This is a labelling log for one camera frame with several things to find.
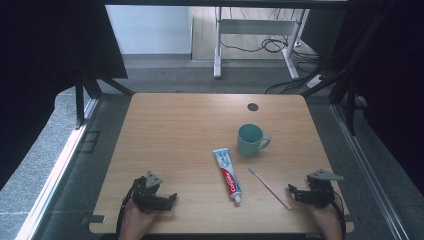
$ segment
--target wooden table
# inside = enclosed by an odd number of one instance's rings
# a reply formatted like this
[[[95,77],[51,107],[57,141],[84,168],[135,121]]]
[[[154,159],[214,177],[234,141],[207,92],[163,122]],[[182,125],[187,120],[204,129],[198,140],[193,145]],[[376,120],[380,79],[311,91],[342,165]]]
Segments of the wooden table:
[[[250,103],[259,109],[250,111]],[[236,150],[244,123],[259,125],[272,138],[253,158]],[[225,147],[243,192],[239,207],[229,198],[212,154]],[[288,198],[292,210],[249,172],[250,165]],[[320,168],[332,171],[301,96],[135,94],[93,213],[105,221],[91,223],[90,230],[115,232],[123,197],[134,179],[151,170],[164,180],[157,196],[178,193],[178,199],[150,233],[315,233],[307,209],[293,200],[287,184],[307,189],[306,175]],[[336,182],[333,186],[340,193]]]

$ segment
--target colgate toothpaste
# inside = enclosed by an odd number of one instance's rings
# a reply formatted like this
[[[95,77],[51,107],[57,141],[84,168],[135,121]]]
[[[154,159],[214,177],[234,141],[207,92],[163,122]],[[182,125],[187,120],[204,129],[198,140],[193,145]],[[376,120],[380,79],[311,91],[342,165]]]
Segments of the colgate toothpaste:
[[[222,175],[224,176],[225,184],[227,185],[230,197],[234,199],[237,204],[240,204],[241,188],[238,183],[236,173],[234,172],[228,148],[213,150],[213,155],[215,156]]]

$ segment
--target green mug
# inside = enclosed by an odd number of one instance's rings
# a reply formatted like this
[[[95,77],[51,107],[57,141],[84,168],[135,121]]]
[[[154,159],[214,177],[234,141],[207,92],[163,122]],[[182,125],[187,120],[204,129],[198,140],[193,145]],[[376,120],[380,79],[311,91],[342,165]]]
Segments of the green mug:
[[[259,150],[266,148],[271,137],[264,134],[260,127],[254,124],[244,124],[240,127],[237,139],[237,151],[244,157],[253,157]]]

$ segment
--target power strip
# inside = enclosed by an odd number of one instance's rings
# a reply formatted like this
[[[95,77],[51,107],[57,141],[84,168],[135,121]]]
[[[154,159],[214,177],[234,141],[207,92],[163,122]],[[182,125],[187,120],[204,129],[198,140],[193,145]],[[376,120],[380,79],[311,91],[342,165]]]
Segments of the power strip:
[[[311,81],[308,82],[308,84],[306,84],[306,86],[308,86],[309,88],[313,88],[315,87],[318,83],[321,82],[322,79],[322,75],[318,74],[316,75],[314,78],[312,78]]]

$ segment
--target toothbrush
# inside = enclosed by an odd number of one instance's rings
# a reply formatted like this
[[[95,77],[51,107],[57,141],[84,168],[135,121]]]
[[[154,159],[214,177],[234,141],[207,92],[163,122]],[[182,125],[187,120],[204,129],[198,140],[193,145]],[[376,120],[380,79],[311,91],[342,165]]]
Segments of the toothbrush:
[[[274,190],[271,185],[269,185],[269,183],[267,181],[265,181],[263,178],[261,178],[259,176],[259,174],[256,173],[256,169],[253,166],[249,167],[250,172],[255,175],[256,177],[259,178],[259,180],[261,180],[261,182],[264,184],[264,186],[266,188],[268,188],[268,190],[274,194],[274,196],[288,209],[290,210],[292,207],[290,206],[290,204],[287,202],[286,198],[283,197],[281,194],[279,194],[276,190]]]

